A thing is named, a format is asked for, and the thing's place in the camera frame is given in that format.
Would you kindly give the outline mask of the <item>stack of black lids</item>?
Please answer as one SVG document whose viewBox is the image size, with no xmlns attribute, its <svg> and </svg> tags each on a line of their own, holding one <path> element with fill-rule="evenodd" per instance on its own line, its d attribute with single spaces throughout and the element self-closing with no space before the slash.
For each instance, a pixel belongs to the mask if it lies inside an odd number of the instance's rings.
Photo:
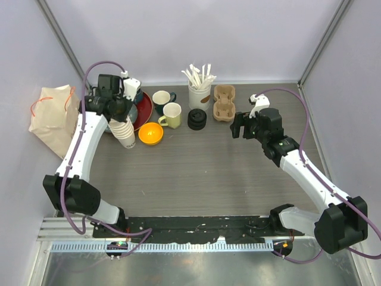
<svg viewBox="0 0 381 286">
<path fill-rule="evenodd" d="M 194 108 L 188 113 L 188 127 L 192 130 L 201 130 L 207 122 L 207 114 L 204 110 Z"/>
</svg>

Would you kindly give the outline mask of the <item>stack of white paper cups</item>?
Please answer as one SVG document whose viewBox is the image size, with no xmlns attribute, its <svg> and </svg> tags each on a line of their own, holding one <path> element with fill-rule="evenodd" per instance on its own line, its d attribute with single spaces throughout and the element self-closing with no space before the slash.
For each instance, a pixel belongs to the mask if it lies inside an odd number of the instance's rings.
<svg viewBox="0 0 381 286">
<path fill-rule="evenodd" d="M 129 117 L 127 117 L 125 122 L 118 122 L 111 119 L 108 127 L 114 137 L 124 148 L 131 149 L 135 146 L 135 130 Z"/>
</svg>

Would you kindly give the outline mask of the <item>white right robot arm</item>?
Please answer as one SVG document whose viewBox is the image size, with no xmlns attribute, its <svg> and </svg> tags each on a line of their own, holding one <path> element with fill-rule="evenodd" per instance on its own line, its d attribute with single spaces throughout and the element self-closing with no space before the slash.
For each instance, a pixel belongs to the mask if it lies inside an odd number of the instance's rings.
<svg viewBox="0 0 381 286">
<path fill-rule="evenodd" d="M 317 213 L 291 204 L 278 207 L 277 215 L 269 220 L 272 233 L 283 235 L 289 229 L 302 232 L 314 237 L 329 254 L 367 239 L 367 203 L 360 196 L 352 198 L 334 186 L 300 153 L 299 144 L 284 134 L 277 109 L 264 108 L 254 116 L 237 112 L 230 130 L 233 138 L 256 139 L 265 156 L 292 177 L 316 205 Z"/>
</svg>

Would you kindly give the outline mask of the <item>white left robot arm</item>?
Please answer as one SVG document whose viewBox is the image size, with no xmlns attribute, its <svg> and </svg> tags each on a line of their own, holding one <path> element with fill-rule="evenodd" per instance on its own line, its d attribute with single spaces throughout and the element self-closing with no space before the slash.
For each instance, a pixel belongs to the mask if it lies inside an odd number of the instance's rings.
<svg viewBox="0 0 381 286">
<path fill-rule="evenodd" d="M 53 207 L 63 212 L 68 223 L 81 235 L 85 230 L 75 225 L 72 214 L 83 215 L 96 228 L 115 238 L 126 233 L 124 210 L 104 201 L 100 191 L 89 183 L 89 175 L 106 128 L 119 141 L 134 131 L 129 111 L 140 86 L 140 81 L 129 77 L 127 71 L 120 76 L 99 75 L 95 95 L 84 96 L 80 102 L 76 129 L 63 162 L 54 175 L 46 175 L 43 179 Z"/>
</svg>

